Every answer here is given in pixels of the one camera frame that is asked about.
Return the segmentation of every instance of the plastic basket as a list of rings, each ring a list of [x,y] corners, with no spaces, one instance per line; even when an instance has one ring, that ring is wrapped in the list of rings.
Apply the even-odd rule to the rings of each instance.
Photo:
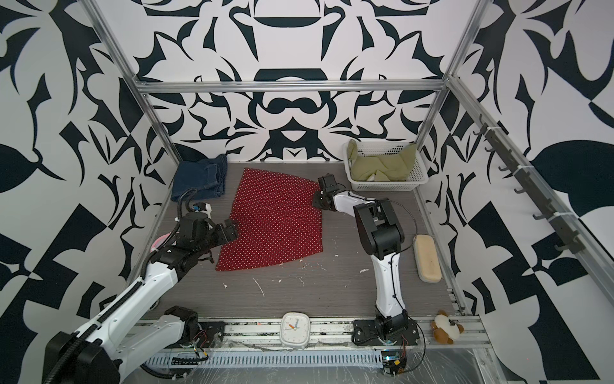
[[[356,141],[358,154],[362,156],[398,154],[407,144],[409,143],[401,141]],[[420,184],[425,184],[429,181],[429,176],[426,173],[426,167],[424,166],[420,153],[416,153],[416,163],[407,181],[352,180],[352,176],[349,172],[351,164],[348,160],[348,143],[343,144],[343,163],[345,165],[346,175],[348,176],[349,182],[352,184],[353,190],[412,190]]]

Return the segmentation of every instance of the patterned wallpaper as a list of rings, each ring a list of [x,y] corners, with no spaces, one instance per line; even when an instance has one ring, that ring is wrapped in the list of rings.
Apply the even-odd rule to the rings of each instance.
[[[113,301],[175,163],[81,6],[0,6],[0,360],[41,382],[47,341]]]
[[[151,95],[184,160],[342,159],[350,138],[414,139],[433,91]]]
[[[149,81],[441,78],[475,0],[103,0]]]
[[[596,238],[613,251],[610,1],[495,0],[460,78]],[[421,187],[450,266],[510,380],[614,377],[614,308],[449,96]]]
[[[496,0],[460,78],[614,253],[614,2]]]

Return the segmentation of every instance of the teddy bear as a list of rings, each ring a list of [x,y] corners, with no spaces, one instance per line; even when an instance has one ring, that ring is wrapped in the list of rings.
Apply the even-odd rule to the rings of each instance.
[[[465,328],[450,320],[448,314],[443,310],[437,312],[437,316],[431,322],[430,327],[433,329],[435,340],[440,344],[454,344],[454,340],[457,340],[461,333],[465,332]]]

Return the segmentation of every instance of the clock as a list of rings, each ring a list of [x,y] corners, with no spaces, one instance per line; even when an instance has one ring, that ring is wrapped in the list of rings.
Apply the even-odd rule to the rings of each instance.
[[[304,313],[288,312],[281,320],[279,338],[282,345],[291,348],[304,348],[309,342],[311,322]]]

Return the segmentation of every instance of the polka dot fabric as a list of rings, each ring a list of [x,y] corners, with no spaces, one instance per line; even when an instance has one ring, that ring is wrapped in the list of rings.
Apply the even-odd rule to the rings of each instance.
[[[239,238],[220,251],[217,271],[267,267],[322,252],[322,212],[311,206],[316,182],[245,168],[230,218]]]

